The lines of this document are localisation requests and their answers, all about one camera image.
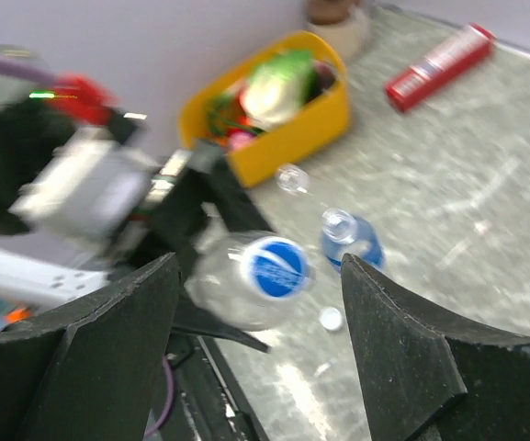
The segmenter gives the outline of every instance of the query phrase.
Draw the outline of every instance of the yellow storage bin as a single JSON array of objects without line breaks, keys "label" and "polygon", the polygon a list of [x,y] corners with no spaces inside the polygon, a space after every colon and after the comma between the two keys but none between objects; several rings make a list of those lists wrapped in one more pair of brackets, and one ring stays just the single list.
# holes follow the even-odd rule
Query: yellow storage bin
[{"label": "yellow storage bin", "polygon": [[205,109],[210,99],[247,77],[258,64],[280,51],[291,49],[309,49],[317,60],[329,62],[336,69],[336,82],[287,124],[260,135],[239,151],[228,153],[240,182],[244,187],[254,187],[273,176],[280,165],[296,163],[343,134],[351,118],[344,63],[324,40],[310,32],[299,31],[233,67],[187,101],[179,115],[183,147],[192,149],[195,139],[209,136]]}]

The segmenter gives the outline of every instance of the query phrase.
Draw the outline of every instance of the bottle cap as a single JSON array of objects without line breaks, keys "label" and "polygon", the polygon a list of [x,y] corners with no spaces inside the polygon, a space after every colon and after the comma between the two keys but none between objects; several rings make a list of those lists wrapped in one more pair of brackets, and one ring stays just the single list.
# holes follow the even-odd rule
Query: bottle cap
[{"label": "bottle cap", "polygon": [[290,193],[306,193],[310,186],[310,177],[294,164],[281,165],[276,170],[276,183]]},{"label": "bottle cap", "polygon": [[327,209],[322,214],[323,232],[334,242],[352,243],[356,238],[356,219],[343,209]]},{"label": "bottle cap", "polygon": [[268,236],[242,253],[242,278],[268,300],[287,300],[302,291],[310,278],[305,251],[289,239]]},{"label": "bottle cap", "polygon": [[344,318],[336,308],[324,308],[320,312],[320,323],[327,331],[336,332],[342,329]]}]

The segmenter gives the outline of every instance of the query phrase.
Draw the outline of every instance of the wire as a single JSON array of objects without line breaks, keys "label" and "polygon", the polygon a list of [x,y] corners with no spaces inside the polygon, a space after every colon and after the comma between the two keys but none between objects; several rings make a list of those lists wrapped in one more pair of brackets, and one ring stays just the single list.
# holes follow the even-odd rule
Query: wire
[{"label": "wire", "polygon": [[161,413],[161,416],[158,417],[158,420],[156,420],[156,423],[144,431],[144,437],[154,435],[154,433],[158,432],[166,422],[166,419],[173,408],[173,402],[175,402],[175,378],[166,356],[163,356],[163,370],[164,377],[166,378],[166,400],[164,402],[163,412]]},{"label": "wire", "polygon": [[44,86],[53,86],[57,81],[54,73],[50,73],[27,62],[2,56],[0,56],[0,75],[12,76],[20,80],[26,80]]}]

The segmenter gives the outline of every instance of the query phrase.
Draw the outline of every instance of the plastic water bottle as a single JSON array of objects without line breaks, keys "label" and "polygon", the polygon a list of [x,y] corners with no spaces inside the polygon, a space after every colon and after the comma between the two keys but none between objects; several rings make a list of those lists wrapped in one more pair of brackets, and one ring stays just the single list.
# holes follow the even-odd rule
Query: plastic water bottle
[{"label": "plastic water bottle", "polygon": [[328,209],[322,219],[321,250],[336,271],[340,271],[346,253],[360,257],[378,271],[384,270],[383,249],[370,223],[343,209]]},{"label": "plastic water bottle", "polygon": [[335,193],[322,181],[312,179],[294,164],[277,170],[276,182],[291,200],[289,205],[299,216],[320,219],[321,252],[336,271],[344,254],[354,254],[379,271],[384,271],[385,259],[372,225],[361,217],[334,208]]},{"label": "plastic water bottle", "polygon": [[236,232],[216,242],[197,263],[192,300],[244,331],[282,323],[312,278],[305,251],[272,232]]}]

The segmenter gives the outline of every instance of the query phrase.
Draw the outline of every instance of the white power strip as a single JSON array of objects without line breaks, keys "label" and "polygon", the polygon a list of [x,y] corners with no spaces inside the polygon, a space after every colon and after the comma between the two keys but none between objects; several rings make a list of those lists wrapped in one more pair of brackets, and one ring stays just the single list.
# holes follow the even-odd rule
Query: white power strip
[{"label": "white power strip", "polygon": [[56,308],[107,284],[106,271],[48,264],[0,249],[0,299]]}]

